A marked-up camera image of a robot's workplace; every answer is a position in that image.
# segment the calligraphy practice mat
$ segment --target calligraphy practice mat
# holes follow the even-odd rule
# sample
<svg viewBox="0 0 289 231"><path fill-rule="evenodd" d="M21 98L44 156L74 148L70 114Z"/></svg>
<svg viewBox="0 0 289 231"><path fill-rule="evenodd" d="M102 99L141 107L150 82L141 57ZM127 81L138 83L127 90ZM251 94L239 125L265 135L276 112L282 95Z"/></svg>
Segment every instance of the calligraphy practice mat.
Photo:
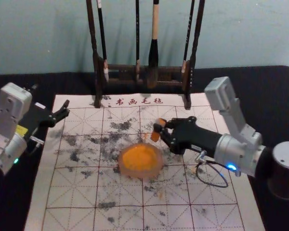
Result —
<svg viewBox="0 0 289 231"><path fill-rule="evenodd" d="M150 140L160 117L195 116L198 126L228 133L205 94L191 95L190 110L181 95L110 95L103 97L101 108L89 95L57 95L53 111L67 99L69 116L47 133L26 231L264 230L245 174L236 177L216 166L229 186L206 185L196 177L198 153L176 156L161 140ZM162 151L158 177L145 181L120 174L120 150L138 142ZM200 166L199 175L224 184L209 166Z"/></svg>

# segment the brush handle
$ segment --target brush handle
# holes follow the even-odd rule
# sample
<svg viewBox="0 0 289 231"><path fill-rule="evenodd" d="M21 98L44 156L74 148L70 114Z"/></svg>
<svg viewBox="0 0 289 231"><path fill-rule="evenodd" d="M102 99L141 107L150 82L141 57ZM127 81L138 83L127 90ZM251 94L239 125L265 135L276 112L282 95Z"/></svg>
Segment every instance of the brush handle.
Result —
<svg viewBox="0 0 289 231"><path fill-rule="evenodd" d="M194 42L193 42L193 47L192 47L192 54L190 57L190 65L189 65L190 76L189 76L189 85L187 85L188 86L187 90L189 90L193 84L194 69L195 69L195 64L196 64L196 52L197 52L199 35L200 35L204 5L205 5L205 0L200 0L199 6L198 6L198 13L197 13L197 20L196 20L196 27L195 27L195 34L194 34Z"/></svg>
<svg viewBox="0 0 289 231"><path fill-rule="evenodd" d="M152 39L158 38L159 0L153 0Z"/></svg>
<svg viewBox="0 0 289 231"><path fill-rule="evenodd" d="M190 36L190 32L191 32L191 25L192 25L193 14L194 14L194 5L195 5L195 0L192 0L191 10L190 10L189 19L188 19L187 35L186 35L184 58L183 58L184 61L186 61L186 57L187 57L189 36Z"/></svg>
<svg viewBox="0 0 289 231"><path fill-rule="evenodd" d="M101 40L102 40L102 49L103 49L103 59L107 60L106 54L106 43L105 43L105 33L104 33L104 23L103 23L103 13L102 13L102 1L96 0L97 8L98 8L98 20L100 22L100 30L101 30Z"/></svg>
<svg viewBox="0 0 289 231"><path fill-rule="evenodd" d="M136 60L139 61L139 0L136 0Z"/></svg>
<svg viewBox="0 0 289 231"><path fill-rule="evenodd" d="M106 81L109 81L109 74L108 74L108 62L107 59L104 60L104 76Z"/></svg>
<svg viewBox="0 0 289 231"><path fill-rule="evenodd" d="M92 3L91 3L91 0L87 0L86 2L87 2L89 30L90 30L90 35L91 35L91 44L92 44L93 52L96 52L97 46L96 46L96 38L95 38L95 26L94 26Z"/></svg>
<svg viewBox="0 0 289 231"><path fill-rule="evenodd" d="M185 69L186 69L186 60L183 60L181 72L185 73Z"/></svg>

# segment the calligraphy brush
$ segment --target calligraphy brush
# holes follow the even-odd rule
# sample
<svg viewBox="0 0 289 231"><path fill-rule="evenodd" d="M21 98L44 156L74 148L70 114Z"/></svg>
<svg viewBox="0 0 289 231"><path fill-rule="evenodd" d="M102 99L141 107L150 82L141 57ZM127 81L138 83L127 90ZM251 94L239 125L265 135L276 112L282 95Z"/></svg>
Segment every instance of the calligraphy brush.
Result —
<svg viewBox="0 0 289 231"><path fill-rule="evenodd" d="M158 10L159 0L153 0L152 40L146 78L148 88L154 88L158 83Z"/></svg>
<svg viewBox="0 0 289 231"><path fill-rule="evenodd" d="M205 0L199 1L198 6L198 13L197 13L197 19L196 19L196 27L195 27L195 34L194 34L194 42L192 47L192 54L190 57L190 65L189 65L189 86L192 86L193 83L193 77L194 77L194 69L196 64L196 52L197 52L197 46L198 46L198 40L200 35L200 29L201 29L201 23L202 23L202 16L203 16L203 10L204 10L204 4Z"/></svg>
<svg viewBox="0 0 289 231"><path fill-rule="evenodd" d="M103 82L101 81L101 76L102 76L101 74L102 74L102 69L103 69L103 59L99 56L97 52L94 16L93 16L91 0L86 0L86 4L87 4L89 30L90 30L90 35L91 35L91 45L92 45L92 50L93 50L92 59L93 59L93 66L94 66L94 72L95 72L96 98L94 100L94 106L97 108L100 108L102 97L99 98L98 96L102 95L101 85L103 85Z"/></svg>
<svg viewBox="0 0 289 231"><path fill-rule="evenodd" d="M108 75L108 63L107 63L107 54L106 54L106 43L105 43L105 33L104 33L104 23L103 23L103 13L102 13L102 0L96 0L98 8L98 19L100 22L101 30L101 40L102 40L102 49L103 49L103 59L104 59L104 76L106 81L109 81Z"/></svg>
<svg viewBox="0 0 289 231"><path fill-rule="evenodd" d="M139 79L140 61L139 61L139 0L136 0L136 81Z"/></svg>
<svg viewBox="0 0 289 231"><path fill-rule="evenodd" d="M194 5L195 5L195 0L192 0L191 10L190 10L190 13L189 13L188 27L187 27L187 35L186 35L186 42L185 42L184 57L183 57L183 63L182 63L182 69L181 69L183 90L185 90L187 77L188 77L188 71L186 72L185 70L189 68L189 61L186 62L186 57L187 57L187 50L188 50L189 36L190 36L190 32L191 32L193 14L194 14Z"/></svg>

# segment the ink stain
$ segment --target ink stain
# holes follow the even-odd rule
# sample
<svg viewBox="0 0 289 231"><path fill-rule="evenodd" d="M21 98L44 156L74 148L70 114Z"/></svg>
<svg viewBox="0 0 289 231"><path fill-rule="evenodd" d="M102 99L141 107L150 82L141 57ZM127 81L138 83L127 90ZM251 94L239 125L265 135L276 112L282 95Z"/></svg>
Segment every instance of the ink stain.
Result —
<svg viewBox="0 0 289 231"><path fill-rule="evenodd" d="M154 180L154 179L150 179L150 180L149 180L149 183L150 183L150 184L153 184L153 183L155 183L155 180Z"/></svg>
<svg viewBox="0 0 289 231"><path fill-rule="evenodd" d="M143 141L143 138L141 137L141 134L139 132L139 134L137 134L137 142L141 143Z"/></svg>
<svg viewBox="0 0 289 231"><path fill-rule="evenodd" d="M144 189L147 191L147 192L152 192L154 190L154 188L152 186L148 187L148 186L145 186Z"/></svg>
<svg viewBox="0 0 289 231"><path fill-rule="evenodd" d="M82 163L85 165L85 166L89 166L89 163L85 160L82 161Z"/></svg>
<svg viewBox="0 0 289 231"><path fill-rule="evenodd" d="M92 174L92 171L82 171L80 172L82 175L85 176L85 179L88 178L89 176L91 176Z"/></svg>
<svg viewBox="0 0 289 231"><path fill-rule="evenodd" d="M61 130L53 130L49 133L50 138L60 138L62 134Z"/></svg>
<svg viewBox="0 0 289 231"><path fill-rule="evenodd" d="M140 107L140 111L142 112L142 111L145 111L146 109L148 109L149 108L149 106L141 106Z"/></svg>
<svg viewBox="0 0 289 231"><path fill-rule="evenodd" d="M117 134L117 133L110 133L109 140L111 142L117 142L119 139L123 137L123 134Z"/></svg>
<svg viewBox="0 0 289 231"><path fill-rule="evenodd" d="M66 136L65 140L66 140L66 142L68 142L69 145L75 146L77 137L76 136Z"/></svg>
<svg viewBox="0 0 289 231"><path fill-rule="evenodd" d="M103 138L102 138L102 141L103 141L103 143L108 143L109 138L108 138L108 137L103 137Z"/></svg>
<svg viewBox="0 0 289 231"><path fill-rule="evenodd" d="M154 122L150 122L144 126L144 129L152 131L153 130Z"/></svg>
<svg viewBox="0 0 289 231"><path fill-rule="evenodd" d="M66 167L67 167L67 169L68 169L69 172L72 172L72 171L73 171L73 168L72 168L72 167L70 167L70 166L66 166Z"/></svg>
<svg viewBox="0 0 289 231"><path fill-rule="evenodd" d="M103 98L103 100L111 100L109 95L103 95L102 98Z"/></svg>
<svg viewBox="0 0 289 231"><path fill-rule="evenodd" d="M96 139L96 138L89 138L89 140L90 140L92 143L96 143L96 144L99 144L99 143L100 143L100 140L99 140L99 139Z"/></svg>
<svg viewBox="0 0 289 231"><path fill-rule="evenodd" d="M199 213L201 213L201 214L203 214L203 215L206 214L206 212L207 212L205 208L196 209L196 211L199 212Z"/></svg>
<svg viewBox="0 0 289 231"><path fill-rule="evenodd" d="M108 218L107 220L110 221L111 223L115 222L114 218Z"/></svg>
<svg viewBox="0 0 289 231"><path fill-rule="evenodd" d="M205 171L204 171L204 170L202 170L201 168L198 168L198 173L199 173L199 174L204 174L204 173L205 173Z"/></svg>
<svg viewBox="0 0 289 231"><path fill-rule="evenodd" d="M126 131L126 130L128 130L131 127L131 121L132 121L132 118L130 118L129 120L125 121L124 123L119 123L119 124L111 122L110 123L110 127L114 128L114 129L117 129L118 131L122 131L122 130Z"/></svg>
<svg viewBox="0 0 289 231"><path fill-rule="evenodd" d="M116 202L113 201L113 202L99 203L98 206L100 208L108 210L109 208L112 208L112 207L116 206Z"/></svg>
<svg viewBox="0 0 289 231"><path fill-rule="evenodd" d="M120 168L119 168L119 166L114 167L112 170L114 171L114 173L120 173Z"/></svg>
<svg viewBox="0 0 289 231"><path fill-rule="evenodd" d="M117 161L118 152L119 150L116 148L111 148L110 150L106 150L106 147L102 147L102 150L101 150L102 157L105 161Z"/></svg>
<svg viewBox="0 0 289 231"><path fill-rule="evenodd" d="M79 161L79 157L77 156L77 151L73 151L72 154L69 156L69 159L71 161L78 162Z"/></svg>

